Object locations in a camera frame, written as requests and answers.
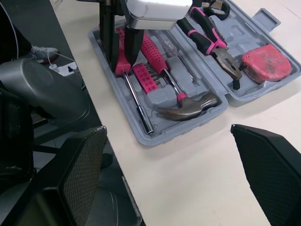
table surface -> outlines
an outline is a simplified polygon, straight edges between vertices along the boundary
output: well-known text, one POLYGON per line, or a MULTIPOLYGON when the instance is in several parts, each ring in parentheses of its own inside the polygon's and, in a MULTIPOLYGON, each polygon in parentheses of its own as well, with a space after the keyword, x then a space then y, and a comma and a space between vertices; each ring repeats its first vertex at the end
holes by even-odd
MULTIPOLYGON (((281 25, 270 34, 301 62, 299 0, 234 0, 248 15, 266 8, 281 25)), ((148 226, 268 226, 246 180, 230 126, 273 131, 301 150, 301 79, 154 148, 136 140, 87 37, 97 3, 64 0, 55 11, 99 118, 148 226)))

hammer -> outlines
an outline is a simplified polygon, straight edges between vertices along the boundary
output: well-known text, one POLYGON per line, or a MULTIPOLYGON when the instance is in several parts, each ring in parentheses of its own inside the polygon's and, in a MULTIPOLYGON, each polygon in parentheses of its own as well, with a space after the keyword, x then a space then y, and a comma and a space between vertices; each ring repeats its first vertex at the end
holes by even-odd
POLYGON ((161 74, 163 78, 165 78, 167 83, 169 83, 174 88, 174 91, 177 95, 179 108, 159 108, 157 114, 158 117, 174 121, 186 121, 194 119, 200 116, 207 109, 216 107, 218 105, 217 97, 211 93, 203 95, 202 98, 198 101, 187 97, 186 94, 182 92, 180 87, 173 80, 172 76, 169 74, 167 64, 162 54, 146 34, 144 34, 143 37, 141 52, 147 59, 148 63, 152 66, 152 68, 158 74, 161 74))

sneaker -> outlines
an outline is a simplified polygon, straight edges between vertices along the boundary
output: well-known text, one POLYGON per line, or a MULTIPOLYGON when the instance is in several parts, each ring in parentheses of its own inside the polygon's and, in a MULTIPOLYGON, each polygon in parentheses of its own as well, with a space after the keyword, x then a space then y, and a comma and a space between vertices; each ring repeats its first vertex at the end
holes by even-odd
POLYGON ((32 46, 31 51, 25 56, 22 56, 22 58, 29 58, 31 60, 35 60, 40 64, 47 64, 49 63, 48 55, 50 62, 52 62, 58 57, 58 54, 56 53, 58 53, 58 50, 56 48, 32 46))

tool case lid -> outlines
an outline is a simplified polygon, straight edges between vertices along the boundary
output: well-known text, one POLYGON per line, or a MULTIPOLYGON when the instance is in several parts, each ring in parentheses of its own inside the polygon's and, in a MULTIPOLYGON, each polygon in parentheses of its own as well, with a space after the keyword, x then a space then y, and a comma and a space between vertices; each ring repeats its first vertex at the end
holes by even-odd
MULTIPOLYGON (((211 16, 210 18, 225 38, 228 44, 228 52, 234 57, 238 66, 242 64, 241 59, 246 52, 272 44, 289 60, 292 71, 289 76, 281 81, 265 81, 262 84, 256 83, 242 71, 243 77, 240 79, 240 89, 234 90, 232 78, 222 70, 213 57, 204 56, 198 51, 196 44, 176 25, 174 29, 168 32, 170 37, 173 37, 175 42, 181 43, 181 46, 186 49, 186 55, 190 57, 190 61, 194 63, 198 73, 207 78, 209 82, 217 81, 213 85, 213 89, 217 93, 226 95, 230 105, 240 106, 298 78, 301 74, 300 63, 269 35, 269 32, 280 25, 279 20, 264 8, 261 8, 251 18, 232 1, 225 0, 225 2, 231 7, 229 17, 223 21, 217 16, 211 16)), ((203 33, 201 26, 190 16, 187 16, 187 19, 196 30, 203 33)))

pink screwdriver handle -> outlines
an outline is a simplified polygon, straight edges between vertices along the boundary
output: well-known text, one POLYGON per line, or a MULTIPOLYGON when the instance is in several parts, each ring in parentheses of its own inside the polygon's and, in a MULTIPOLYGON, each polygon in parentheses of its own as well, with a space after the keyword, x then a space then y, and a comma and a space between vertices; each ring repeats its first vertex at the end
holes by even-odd
POLYGON ((149 65, 151 65, 151 67, 158 74, 161 74, 161 72, 164 69, 168 70, 167 64, 165 63, 165 60, 164 60, 162 54, 159 52, 158 48, 155 46, 155 44, 152 42, 152 40, 147 36, 146 33, 144 33, 143 44, 141 46, 141 52, 147 59, 149 65))
POLYGON ((128 73, 130 71, 131 64, 127 61, 124 52, 124 32, 121 28, 117 28, 116 31, 119 34, 119 53, 115 73, 117 75, 123 75, 123 72, 128 73))

